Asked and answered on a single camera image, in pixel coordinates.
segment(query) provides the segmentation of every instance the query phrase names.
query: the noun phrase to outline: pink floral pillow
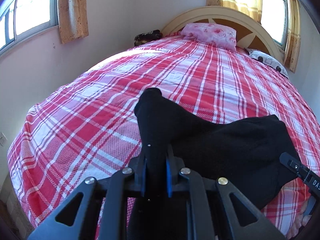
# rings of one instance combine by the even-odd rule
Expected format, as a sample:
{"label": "pink floral pillow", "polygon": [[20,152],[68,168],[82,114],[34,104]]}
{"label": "pink floral pillow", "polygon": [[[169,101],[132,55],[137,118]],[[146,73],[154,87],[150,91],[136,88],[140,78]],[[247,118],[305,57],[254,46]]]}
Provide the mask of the pink floral pillow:
{"label": "pink floral pillow", "polygon": [[181,35],[236,52],[236,30],[213,23],[188,23]]}

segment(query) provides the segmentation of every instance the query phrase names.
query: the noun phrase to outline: headboard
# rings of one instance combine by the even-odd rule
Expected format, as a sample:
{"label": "headboard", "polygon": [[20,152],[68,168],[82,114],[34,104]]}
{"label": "headboard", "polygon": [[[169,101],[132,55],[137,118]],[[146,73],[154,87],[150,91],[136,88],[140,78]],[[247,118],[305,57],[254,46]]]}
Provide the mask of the headboard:
{"label": "headboard", "polygon": [[164,35],[183,29],[187,23],[217,23],[234,28],[237,31],[237,46],[258,49],[283,62],[278,46],[269,33],[255,20],[242,12],[221,7],[204,6],[186,11],[178,15],[162,30]]}

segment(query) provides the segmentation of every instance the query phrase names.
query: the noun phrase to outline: red and white plaid blanket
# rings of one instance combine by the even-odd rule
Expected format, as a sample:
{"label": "red and white plaid blanket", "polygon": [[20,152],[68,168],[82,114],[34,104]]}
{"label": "red and white plaid blanket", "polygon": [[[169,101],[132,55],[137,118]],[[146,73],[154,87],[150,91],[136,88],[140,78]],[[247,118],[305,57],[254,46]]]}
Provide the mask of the red and white plaid blanket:
{"label": "red and white plaid blanket", "polygon": [[[215,123],[275,114],[301,161],[319,174],[320,126],[289,80],[242,50],[173,35],[102,61],[29,110],[8,163],[33,226],[86,177],[109,177],[140,153],[133,109],[149,87]],[[286,234],[308,196],[296,179],[262,212]]]}

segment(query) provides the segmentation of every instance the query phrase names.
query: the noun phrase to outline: wall socket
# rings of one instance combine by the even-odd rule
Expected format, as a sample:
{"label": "wall socket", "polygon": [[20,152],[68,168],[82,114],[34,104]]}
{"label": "wall socket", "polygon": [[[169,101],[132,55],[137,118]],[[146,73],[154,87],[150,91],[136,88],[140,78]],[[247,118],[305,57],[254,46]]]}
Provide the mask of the wall socket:
{"label": "wall socket", "polygon": [[4,146],[6,141],[7,141],[7,138],[4,136],[3,133],[0,132],[0,145]]}

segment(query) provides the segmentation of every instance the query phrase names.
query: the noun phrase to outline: screw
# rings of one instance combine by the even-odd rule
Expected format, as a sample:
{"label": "screw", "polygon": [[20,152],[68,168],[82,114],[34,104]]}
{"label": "screw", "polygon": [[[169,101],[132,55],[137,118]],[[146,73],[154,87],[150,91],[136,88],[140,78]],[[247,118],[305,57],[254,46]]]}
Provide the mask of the screw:
{"label": "screw", "polygon": [[95,179],[94,177],[87,177],[87,178],[84,180],[84,182],[85,182],[86,184],[90,185],[90,184],[94,183],[95,180],[96,180],[96,179]]}
{"label": "screw", "polygon": [[132,169],[129,167],[125,167],[125,168],[123,168],[122,173],[123,174],[130,174],[130,173],[132,173]]}
{"label": "screw", "polygon": [[224,177],[221,177],[221,178],[218,179],[218,183],[220,185],[227,185],[228,184],[228,180],[226,178],[224,178]]}
{"label": "screw", "polygon": [[189,175],[191,173],[191,170],[189,168],[182,168],[180,172],[183,175]]}

